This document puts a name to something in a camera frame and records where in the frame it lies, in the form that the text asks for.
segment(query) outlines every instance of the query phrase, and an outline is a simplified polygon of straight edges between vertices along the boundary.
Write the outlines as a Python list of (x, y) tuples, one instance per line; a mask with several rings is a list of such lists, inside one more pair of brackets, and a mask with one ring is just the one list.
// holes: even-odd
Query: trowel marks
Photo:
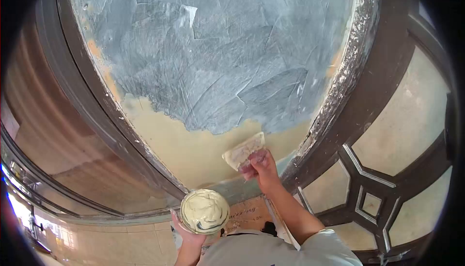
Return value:
[[(258, 122), (246, 120), (224, 134), (188, 131), (181, 121), (162, 112), (154, 112), (148, 98), (140, 98), (139, 101), (127, 94), (121, 104), (136, 132), (157, 158), (190, 189), (205, 188), (239, 176), (221, 155), (262, 129)], [(265, 135), (266, 147), (276, 161), (282, 159), (299, 146), (309, 128), (307, 121), (284, 132)]]
[[(190, 132), (208, 140), (181, 145), (201, 151), (199, 166), (208, 168), (227, 166), (221, 153), (259, 131), (281, 136), (277, 143), (287, 138), (282, 152), (297, 149), (330, 85), (327, 68), (343, 45), (352, 0), (73, 0), (73, 6), (102, 80), (116, 101), (131, 94), (149, 109), (135, 118), (124, 107), (181, 180), (175, 171), (189, 167), (166, 159), (163, 150), (177, 147), (160, 142), (162, 136), (180, 141), (175, 136)], [(200, 180), (196, 170), (192, 180)], [(236, 174), (215, 171), (202, 178)]]

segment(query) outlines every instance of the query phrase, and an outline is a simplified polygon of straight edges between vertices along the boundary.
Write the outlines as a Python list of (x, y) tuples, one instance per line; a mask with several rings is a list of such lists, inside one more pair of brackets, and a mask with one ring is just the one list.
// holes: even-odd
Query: blue-gray plaster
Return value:
[(188, 130), (265, 132), (309, 120), (352, 0), (73, 0), (121, 94)]

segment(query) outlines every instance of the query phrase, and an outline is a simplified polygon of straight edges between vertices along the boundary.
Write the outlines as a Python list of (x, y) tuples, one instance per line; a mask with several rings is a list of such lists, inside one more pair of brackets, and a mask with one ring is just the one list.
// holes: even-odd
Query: wooden frame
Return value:
[[(319, 140), (315, 141), (317, 146), (312, 146), (303, 157), (301, 168), (285, 179), (286, 188), (298, 193), (299, 188), (305, 188), (315, 181), (334, 164), (335, 159), (340, 159), (351, 177), (346, 204), (317, 213), (316, 216), (326, 226), (354, 221), (371, 232), (377, 250), (355, 253), (363, 263), (376, 264), (419, 257), (431, 234), (393, 247), (389, 229), (402, 204), (434, 183), (451, 165), (443, 134), (395, 176), (363, 166), (352, 151), (353, 143), (374, 122), (396, 91), (415, 46), (427, 54), (450, 85), (446, 77), (448, 74), (445, 73), (450, 69), (447, 54), (434, 29), (419, 16), (418, 0), (381, 2), (378, 32), (356, 88), (332, 126), (319, 135)], [(381, 199), (375, 217), (361, 210), (366, 193)]]

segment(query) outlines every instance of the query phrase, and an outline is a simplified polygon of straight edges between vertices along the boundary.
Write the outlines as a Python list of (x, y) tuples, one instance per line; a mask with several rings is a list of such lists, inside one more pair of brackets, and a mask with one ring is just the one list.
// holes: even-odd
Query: beige plaster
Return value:
[[(224, 134), (188, 131), (184, 124), (162, 112), (154, 112), (148, 98), (136, 99), (126, 94), (121, 101), (123, 112), (157, 158), (186, 187), (196, 189), (239, 175), (221, 155), (262, 131), (261, 124), (247, 119), (241, 126)], [(276, 161), (287, 157), (304, 141), (310, 122), (291, 129), (265, 135), (266, 147)]]

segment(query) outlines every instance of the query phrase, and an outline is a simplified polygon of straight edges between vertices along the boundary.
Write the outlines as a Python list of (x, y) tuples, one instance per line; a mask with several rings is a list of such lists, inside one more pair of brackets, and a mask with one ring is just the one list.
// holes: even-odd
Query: frosted glass pane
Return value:
[(395, 176), (415, 161), (444, 128), (447, 92), (436, 67), (416, 47), (386, 107), (352, 145), (361, 164)]
[(374, 235), (355, 222), (327, 228), (333, 229), (352, 251), (375, 250), (378, 248)]
[(338, 160), (322, 176), (303, 189), (313, 213), (346, 203), (349, 174)]
[(374, 195), (367, 193), (365, 195), (365, 201), (363, 202), (362, 209), (365, 212), (375, 217), (378, 214), (380, 205), (381, 205), (381, 199), (377, 198)]
[(433, 230), (449, 191), (451, 172), (452, 167), (428, 188), (404, 202), (389, 230), (392, 246), (421, 238)]

